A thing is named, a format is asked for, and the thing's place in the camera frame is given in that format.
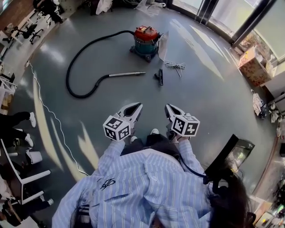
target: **box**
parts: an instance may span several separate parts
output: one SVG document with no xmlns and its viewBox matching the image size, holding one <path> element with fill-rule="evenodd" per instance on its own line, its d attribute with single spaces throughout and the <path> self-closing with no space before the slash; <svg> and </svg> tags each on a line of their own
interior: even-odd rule
<svg viewBox="0 0 285 228">
<path fill-rule="evenodd" d="M 240 57 L 239 69 L 254 86 L 260 86 L 271 80 L 270 73 L 262 64 L 266 65 L 266 60 L 256 47 L 251 47 Z"/>
<path fill-rule="evenodd" d="M 117 142 L 131 134 L 130 123 L 114 116 L 107 118 L 103 124 L 103 128 L 105 136 Z"/>
<path fill-rule="evenodd" d="M 197 134 L 200 121 L 194 116 L 175 115 L 171 130 L 183 137 L 194 137 Z"/>
</svg>

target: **striped shirt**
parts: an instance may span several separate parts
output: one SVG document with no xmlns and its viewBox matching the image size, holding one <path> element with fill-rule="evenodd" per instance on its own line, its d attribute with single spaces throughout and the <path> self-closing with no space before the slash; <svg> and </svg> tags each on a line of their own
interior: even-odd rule
<svg viewBox="0 0 285 228">
<path fill-rule="evenodd" d="M 150 227 L 157 217 L 164 227 L 207 228 L 208 186 L 186 167 L 157 153 L 120 156 L 125 143 L 113 141 L 98 169 L 78 181 L 63 197 L 53 228 L 69 228 L 76 208 L 89 206 L 92 227 Z M 204 173 L 188 140 L 179 143 L 184 162 Z"/>
</svg>

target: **concrete floor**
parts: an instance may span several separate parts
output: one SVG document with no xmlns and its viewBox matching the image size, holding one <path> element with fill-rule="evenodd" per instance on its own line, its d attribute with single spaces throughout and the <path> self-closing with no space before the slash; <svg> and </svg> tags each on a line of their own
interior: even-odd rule
<svg viewBox="0 0 285 228">
<path fill-rule="evenodd" d="M 144 76 L 106 79 L 88 99 L 71 97 L 65 87 L 65 75 L 74 55 L 87 42 L 121 30 L 149 25 L 159 32 L 169 31 L 166 59 L 186 63 L 183 77 L 167 69 L 157 57 L 151 63 L 129 52 L 130 34 L 101 41 L 89 47 L 75 62 L 71 72 L 74 92 L 88 92 L 99 77 L 109 73 L 146 71 Z M 123 105 L 141 102 L 142 115 L 136 124 L 136 136 L 146 137 L 152 128 L 164 134 L 166 103 L 190 112 L 200 121 L 197 136 L 191 139 L 193 151 L 206 167 L 222 150 L 232 134 L 256 145 L 242 166 L 249 193 L 257 185 L 273 145 L 276 127 L 268 119 L 258 119 L 252 109 L 250 85 L 236 67 L 229 44 L 206 27 L 177 12 L 164 9 L 157 17 L 131 9 L 90 16 L 87 10 L 73 14 L 49 36 L 34 53 L 31 63 L 41 84 L 45 104 L 61 120 L 65 140 L 84 171 L 91 174 L 98 158 L 110 141 L 102 124 Z M 163 68 L 164 85 L 158 87 L 153 75 Z M 43 155 L 37 170 L 51 170 L 39 180 L 45 198 L 55 204 L 37 213 L 50 225 L 60 199 L 83 177 L 77 170 L 59 130 L 58 122 L 39 102 L 37 85 L 30 67 L 26 69 L 15 93 L 10 113 L 35 111 L 37 127 L 19 125 L 34 140 L 34 150 Z"/>
</svg>

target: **sneaker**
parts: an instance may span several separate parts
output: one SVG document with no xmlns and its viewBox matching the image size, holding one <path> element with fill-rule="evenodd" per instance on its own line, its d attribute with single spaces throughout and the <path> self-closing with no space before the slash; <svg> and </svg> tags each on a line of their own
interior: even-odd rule
<svg viewBox="0 0 285 228">
<path fill-rule="evenodd" d="M 53 199 L 48 200 L 49 205 L 53 205 Z"/>
<path fill-rule="evenodd" d="M 41 201 L 45 201 L 45 198 L 44 198 L 44 195 L 40 195 L 40 199 L 41 199 Z"/>
<path fill-rule="evenodd" d="M 135 141 L 138 137 L 133 136 L 132 138 L 130 138 L 130 142 L 132 143 L 133 141 Z"/>
<path fill-rule="evenodd" d="M 159 134 L 159 130 L 154 128 L 152 129 L 151 134 Z"/>
<path fill-rule="evenodd" d="M 17 150 L 17 147 L 20 145 L 20 141 L 18 138 L 15 138 L 13 140 L 13 147 L 14 147 L 14 150 Z"/>
<path fill-rule="evenodd" d="M 36 118 L 35 118 L 35 114 L 33 112 L 30 113 L 30 119 L 32 127 L 36 127 Z"/>
<path fill-rule="evenodd" d="M 27 134 L 27 136 L 25 137 L 25 141 L 28 142 L 28 144 L 30 145 L 30 147 L 33 147 L 34 146 L 34 143 L 31 139 L 31 136 L 30 134 Z"/>
</svg>

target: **glass door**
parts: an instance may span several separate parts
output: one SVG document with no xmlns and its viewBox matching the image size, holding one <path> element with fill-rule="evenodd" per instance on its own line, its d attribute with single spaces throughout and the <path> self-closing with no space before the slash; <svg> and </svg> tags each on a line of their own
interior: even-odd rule
<svg viewBox="0 0 285 228">
<path fill-rule="evenodd" d="M 261 0 L 219 0 L 210 17 L 210 22 L 233 37 Z"/>
<path fill-rule="evenodd" d="M 204 24 L 236 46 L 274 2 L 276 0 L 168 0 L 167 6 Z"/>
<path fill-rule="evenodd" d="M 203 4 L 204 0 L 173 0 L 173 4 L 177 7 L 187 10 L 194 15 L 198 14 L 198 11 Z"/>
<path fill-rule="evenodd" d="M 209 0 L 168 0 L 167 7 L 185 14 L 200 23 L 202 18 L 200 18 L 198 14 L 201 14 L 201 8 L 204 2 L 208 1 Z"/>
</svg>

